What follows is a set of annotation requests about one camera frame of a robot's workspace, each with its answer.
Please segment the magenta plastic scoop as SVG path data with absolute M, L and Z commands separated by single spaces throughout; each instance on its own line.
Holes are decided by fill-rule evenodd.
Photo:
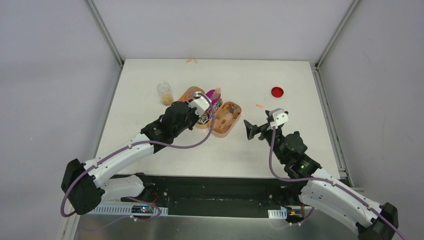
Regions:
M 208 97 L 208 99 L 214 105 L 221 98 L 221 89 L 219 87 L 215 88 L 215 89 L 211 89 L 205 95 Z

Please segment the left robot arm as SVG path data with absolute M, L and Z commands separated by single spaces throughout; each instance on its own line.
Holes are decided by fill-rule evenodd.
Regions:
M 173 144 L 175 138 L 184 130 L 192 130 L 211 107 L 211 101 L 205 96 L 191 101 L 175 101 L 164 114 L 121 147 L 90 160 L 71 160 L 61 182 L 64 192 L 61 215 L 65 218 L 84 215 L 106 200 L 135 197 L 143 203 L 149 201 L 153 189 L 143 183 L 141 177 L 135 174 L 124 178 L 113 176 L 164 148 L 181 149 L 182 146 Z

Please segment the clear plastic jar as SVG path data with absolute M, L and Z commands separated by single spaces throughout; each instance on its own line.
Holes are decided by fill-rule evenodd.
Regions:
M 161 103 L 164 106 L 170 106 L 174 102 L 171 86 L 167 82 L 161 82 L 157 85 L 157 92 Z

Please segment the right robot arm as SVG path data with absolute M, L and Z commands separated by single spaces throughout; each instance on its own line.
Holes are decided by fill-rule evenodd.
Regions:
M 306 153 L 300 132 L 284 135 L 288 112 L 282 108 L 265 112 L 267 122 L 251 124 L 244 120 L 248 140 L 255 136 L 267 141 L 271 174 L 285 183 L 284 200 L 318 209 L 342 223 L 360 240 L 391 240 L 400 236 L 398 210 L 391 203 L 380 204 L 353 190 L 326 171 Z

